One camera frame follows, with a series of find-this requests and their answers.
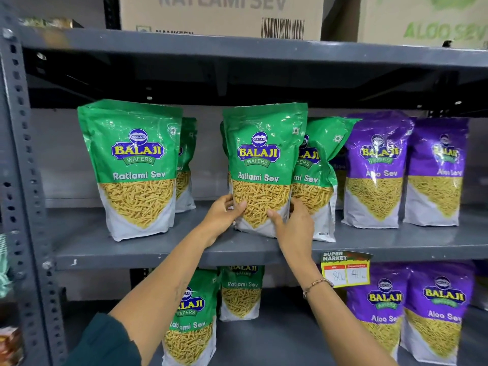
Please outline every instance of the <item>person's left hand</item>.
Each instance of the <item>person's left hand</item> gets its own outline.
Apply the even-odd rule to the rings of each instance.
[[[207,248],[229,228],[237,217],[244,213],[247,202],[242,201],[236,204],[234,209],[228,209],[231,205],[234,205],[232,194],[221,196],[212,204],[204,220],[198,225],[203,233],[208,234]]]

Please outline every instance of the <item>bracelet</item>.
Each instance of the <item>bracelet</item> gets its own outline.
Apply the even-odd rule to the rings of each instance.
[[[312,285],[310,285],[307,289],[305,289],[303,291],[303,299],[307,300],[307,295],[308,295],[308,292],[310,291],[310,289],[312,289],[315,285],[320,284],[320,283],[328,283],[330,285],[330,287],[332,287],[332,288],[334,287],[334,284],[331,283],[329,280],[327,280],[325,278],[321,278],[317,281],[314,281],[312,283]]]

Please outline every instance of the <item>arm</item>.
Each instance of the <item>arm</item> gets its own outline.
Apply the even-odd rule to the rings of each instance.
[[[167,332],[204,249],[246,208],[246,203],[241,202],[234,210],[227,210],[232,204],[232,195],[213,203],[202,223],[110,312],[137,345],[142,366],[149,364]]]
[[[286,224],[278,213],[269,210],[268,215],[276,226],[283,255],[305,289],[322,274],[312,260],[313,220],[301,201],[293,198],[292,203],[294,211]],[[398,365],[327,283],[310,289],[307,299],[339,366]]]

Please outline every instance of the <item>barcode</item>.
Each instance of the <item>barcode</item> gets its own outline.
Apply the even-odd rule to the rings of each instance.
[[[303,39],[302,19],[261,18],[261,38]]]

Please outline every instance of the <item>bolt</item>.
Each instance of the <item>bolt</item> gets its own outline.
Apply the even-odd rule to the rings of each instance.
[[[42,264],[42,267],[47,271],[53,268],[53,264],[51,261],[46,261]]]
[[[15,279],[16,280],[23,280],[25,279],[25,272],[19,271],[15,274]]]
[[[11,40],[15,37],[14,31],[11,29],[8,29],[8,28],[3,28],[2,35],[3,35],[3,38],[9,39],[9,40]]]

